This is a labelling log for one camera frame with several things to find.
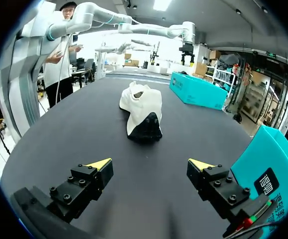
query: teal box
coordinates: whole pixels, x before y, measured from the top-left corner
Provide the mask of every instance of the teal box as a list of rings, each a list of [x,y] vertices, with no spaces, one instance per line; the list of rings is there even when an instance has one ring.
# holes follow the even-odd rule
[[[227,97],[227,92],[200,78],[172,74],[170,89],[186,104],[204,106],[221,110]]]
[[[278,206],[267,222],[282,220],[288,213],[288,141],[275,128],[262,125],[231,171],[242,187],[250,188],[252,199],[264,193]],[[267,238],[273,227],[263,229]]]

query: person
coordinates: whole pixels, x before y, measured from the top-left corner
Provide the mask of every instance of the person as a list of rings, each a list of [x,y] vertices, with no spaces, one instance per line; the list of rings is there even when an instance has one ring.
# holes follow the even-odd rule
[[[76,3],[72,1],[64,4],[60,8],[60,11],[62,12],[65,20],[68,21],[72,19],[76,6]],[[56,97],[57,102],[59,102],[60,100],[63,100],[65,97],[73,93],[69,52],[79,52],[81,48],[79,46],[71,46],[72,42],[72,38],[70,38],[69,36],[63,36],[61,38],[61,43],[45,61],[43,67],[44,84],[46,87],[45,91],[48,97],[50,108],[52,108],[56,104]]]

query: white sneaker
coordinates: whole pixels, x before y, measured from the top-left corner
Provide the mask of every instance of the white sneaker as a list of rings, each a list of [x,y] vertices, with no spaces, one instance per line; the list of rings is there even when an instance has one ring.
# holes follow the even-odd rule
[[[127,136],[133,139],[159,140],[163,135],[159,124],[162,119],[162,94],[136,82],[122,92],[119,107],[130,112]]]

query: black tabletop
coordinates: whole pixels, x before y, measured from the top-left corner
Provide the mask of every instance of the black tabletop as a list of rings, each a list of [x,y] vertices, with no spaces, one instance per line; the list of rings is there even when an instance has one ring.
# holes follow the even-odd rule
[[[163,138],[127,139],[118,107],[130,80],[104,78],[65,98],[19,141],[4,168],[9,196],[33,185],[48,194],[79,163],[108,157],[114,176],[98,201],[72,225],[106,239],[221,238],[228,226],[186,176],[188,158],[229,168],[251,138],[222,111],[184,104],[168,85],[147,83],[163,97]]]

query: ceiling light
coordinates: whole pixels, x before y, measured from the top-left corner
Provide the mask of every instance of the ceiling light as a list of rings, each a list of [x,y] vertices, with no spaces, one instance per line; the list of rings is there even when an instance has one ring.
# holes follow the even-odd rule
[[[268,13],[268,10],[265,6],[262,6],[261,8],[262,8],[263,12]]]
[[[155,0],[154,10],[166,11],[172,0]]]

